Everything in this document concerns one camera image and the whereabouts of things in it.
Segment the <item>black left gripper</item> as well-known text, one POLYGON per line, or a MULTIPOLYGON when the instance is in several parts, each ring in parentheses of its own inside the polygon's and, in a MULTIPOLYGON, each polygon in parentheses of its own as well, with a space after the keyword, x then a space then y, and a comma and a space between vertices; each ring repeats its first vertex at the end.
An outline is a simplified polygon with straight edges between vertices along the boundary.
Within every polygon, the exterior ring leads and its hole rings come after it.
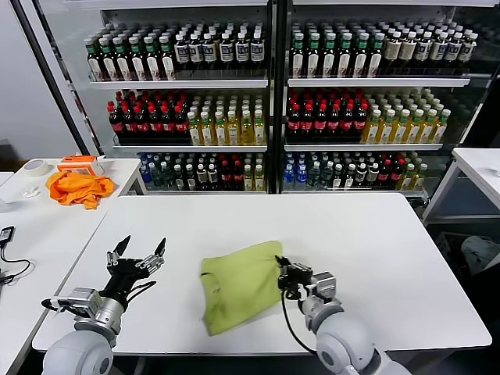
POLYGON ((98 293, 102 298, 111 298, 128 307, 128 295, 137 281, 149 278, 150 273, 156 272, 165 262, 166 238, 164 237, 152 255, 138 262, 137 259, 121 259, 125 252, 130 236, 120 241, 113 251, 106 253, 107 270, 110 279, 98 293))

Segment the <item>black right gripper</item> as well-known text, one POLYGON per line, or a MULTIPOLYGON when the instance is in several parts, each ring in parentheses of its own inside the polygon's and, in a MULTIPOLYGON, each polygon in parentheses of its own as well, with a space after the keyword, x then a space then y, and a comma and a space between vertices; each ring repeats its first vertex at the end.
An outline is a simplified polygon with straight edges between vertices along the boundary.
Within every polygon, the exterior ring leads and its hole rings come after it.
POLYGON ((278 287, 286 299, 300 299, 300 288, 311 283, 313 269, 302 264, 293 264, 284 256, 275 256, 280 267, 278 287))

